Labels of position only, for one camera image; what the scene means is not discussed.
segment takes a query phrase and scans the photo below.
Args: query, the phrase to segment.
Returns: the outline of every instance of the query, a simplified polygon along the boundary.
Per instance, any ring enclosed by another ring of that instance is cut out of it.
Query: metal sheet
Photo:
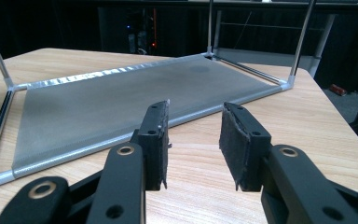
[[[225,101],[240,104],[282,90],[202,55],[109,71],[117,72],[64,85],[29,85],[13,162],[16,177],[129,140],[155,102],[171,100],[173,126],[214,113]]]

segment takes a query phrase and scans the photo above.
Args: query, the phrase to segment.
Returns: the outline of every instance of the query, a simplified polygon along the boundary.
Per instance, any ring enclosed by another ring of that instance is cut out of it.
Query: wood grain
[[[40,49],[5,60],[17,84],[67,77],[163,58],[64,49]],[[289,68],[248,64],[276,77]],[[6,87],[0,75],[0,106]],[[0,142],[0,172],[10,169],[25,92],[17,92]],[[325,176],[358,190],[358,137],[310,75],[299,70],[296,85],[244,105],[271,133],[272,143],[304,150]],[[169,130],[168,189],[147,192],[148,223],[266,223],[259,193],[235,191],[218,148],[221,114]],[[0,187],[0,212],[25,184],[46,175],[70,184],[103,168],[107,150],[28,175]]]

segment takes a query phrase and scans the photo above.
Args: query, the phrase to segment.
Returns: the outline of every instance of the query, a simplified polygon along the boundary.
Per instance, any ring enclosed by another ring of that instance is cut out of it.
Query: table surface
[[[101,71],[161,57],[66,49],[40,49],[6,60],[17,84]],[[289,68],[248,64],[275,77]],[[0,74],[0,106],[6,86]],[[0,142],[0,172],[10,169],[25,91],[16,93]],[[315,81],[298,70],[296,84],[244,105],[270,132],[272,144],[304,150],[323,174],[358,190],[358,137]],[[168,189],[146,194],[148,223],[266,223],[260,193],[235,191],[218,147],[221,113],[169,129]],[[108,150],[38,172],[0,186],[0,212],[18,190],[47,175],[70,185],[101,170]]]

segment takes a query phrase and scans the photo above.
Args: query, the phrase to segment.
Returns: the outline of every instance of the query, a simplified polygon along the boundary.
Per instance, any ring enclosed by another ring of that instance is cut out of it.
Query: red object
[[[345,91],[344,89],[340,88],[339,86],[332,84],[330,86],[330,91],[332,91],[333,93],[339,95],[339,96],[344,96],[347,94],[347,91]]]

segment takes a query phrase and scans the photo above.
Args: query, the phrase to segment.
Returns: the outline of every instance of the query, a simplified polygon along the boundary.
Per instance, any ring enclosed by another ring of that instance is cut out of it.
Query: brass ring
[[[121,156],[128,156],[130,155],[133,151],[135,150],[135,148],[130,147],[130,146],[124,146],[121,147],[117,150],[117,154],[121,155]]]
[[[42,192],[38,192],[37,190],[42,187],[48,187],[48,189],[43,190]],[[34,186],[28,193],[28,197],[30,197],[32,199],[41,199],[41,198],[44,198],[44,197],[48,196],[49,194],[51,194],[56,188],[57,188],[57,185],[55,183],[47,180],[41,184]]]
[[[280,152],[287,157],[297,157],[298,153],[290,147],[281,147]]]

